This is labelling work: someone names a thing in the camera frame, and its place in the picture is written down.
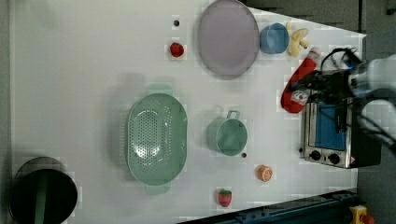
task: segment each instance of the red toy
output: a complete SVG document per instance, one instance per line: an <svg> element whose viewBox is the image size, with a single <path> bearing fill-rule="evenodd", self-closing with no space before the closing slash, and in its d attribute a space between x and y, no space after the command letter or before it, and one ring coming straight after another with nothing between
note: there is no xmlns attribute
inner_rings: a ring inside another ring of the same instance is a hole
<svg viewBox="0 0 396 224"><path fill-rule="evenodd" d="M291 91L290 86L298 82L301 78L315 71L315 68L317 67L317 59L319 57L320 54L317 53L317 49L312 48L306 58L303 60L303 63L300 65L297 71L294 72L293 76L291 76L288 85L285 87L285 90L283 90L280 103L282 107L289 113L300 113L304 109L309 97L309 92Z"/></svg>
<svg viewBox="0 0 396 224"><path fill-rule="evenodd" d="M227 207L231 203L233 194L229 190L222 189L219 193L219 203L223 207Z"/></svg>
<svg viewBox="0 0 396 224"><path fill-rule="evenodd" d="M171 50L172 56L174 56L175 58L180 57L184 53L183 46L178 43L173 43L170 47L170 50Z"/></svg>

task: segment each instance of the red strawberry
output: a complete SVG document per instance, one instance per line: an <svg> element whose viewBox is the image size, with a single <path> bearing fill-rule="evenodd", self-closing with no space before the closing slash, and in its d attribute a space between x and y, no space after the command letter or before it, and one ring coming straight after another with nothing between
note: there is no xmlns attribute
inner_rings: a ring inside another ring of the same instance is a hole
<svg viewBox="0 0 396 224"><path fill-rule="evenodd" d="M178 43L173 43L170 47L170 50L171 50L172 56L174 56L175 58L180 57L184 53L183 46Z"/></svg>
<svg viewBox="0 0 396 224"><path fill-rule="evenodd" d="M229 190L222 189L221 192L219 193L219 203L223 207L227 207L231 203L231 199L233 198L233 195Z"/></svg>

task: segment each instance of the orange fruit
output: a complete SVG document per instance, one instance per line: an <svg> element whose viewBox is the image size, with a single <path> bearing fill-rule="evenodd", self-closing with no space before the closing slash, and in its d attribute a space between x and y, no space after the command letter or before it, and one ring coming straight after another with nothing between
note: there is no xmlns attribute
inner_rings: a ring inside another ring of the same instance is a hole
<svg viewBox="0 0 396 224"><path fill-rule="evenodd" d="M262 165L258 171L259 179L266 182L271 179L272 173L269 166Z"/></svg>

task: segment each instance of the yellow toy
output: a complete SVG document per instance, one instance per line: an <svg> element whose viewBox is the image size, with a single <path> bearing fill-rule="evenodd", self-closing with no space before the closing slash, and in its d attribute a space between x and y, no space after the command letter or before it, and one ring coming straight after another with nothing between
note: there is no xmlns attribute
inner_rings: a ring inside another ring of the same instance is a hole
<svg viewBox="0 0 396 224"><path fill-rule="evenodd" d="M309 44L303 38L305 38L308 35L308 30L307 29L300 29L295 31L294 33L291 33L291 23L288 22L286 23L286 29L288 29L289 36L290 36L290 44L289 44L289 55L291 57L296 58L300 54L300 46L303 48L307 49Z"/></svg>

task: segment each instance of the tabletop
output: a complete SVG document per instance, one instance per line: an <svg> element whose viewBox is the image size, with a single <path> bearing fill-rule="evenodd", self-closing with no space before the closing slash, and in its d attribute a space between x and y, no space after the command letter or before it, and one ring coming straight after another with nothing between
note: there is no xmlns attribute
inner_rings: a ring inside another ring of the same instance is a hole
<svg viewBox="0 0 396 224"><path fill-rule="evenodd" d="M242 76L227 80L203 64L197 48L202 13L213 1L11 1L11 141L13 173L37 156L60 160L78 186L67 223L176 223L281 203L357 186L358 170L304 161L301 115L285 112L280 95L299 58L259 52ZM274 22L307 28L323 54L361 52L363 35L249 9L259 29ZM179 20L179 27L173 25ZM172 42L185 54L172 58ZM172 87L188 116L187 162L169 192L149 196L128 170L124 125L152 83ZM240 111L244 152L208 149L207 125ZM262 182L255 170L274 170ZM217 203L219 189L233 201Z"/></svg>

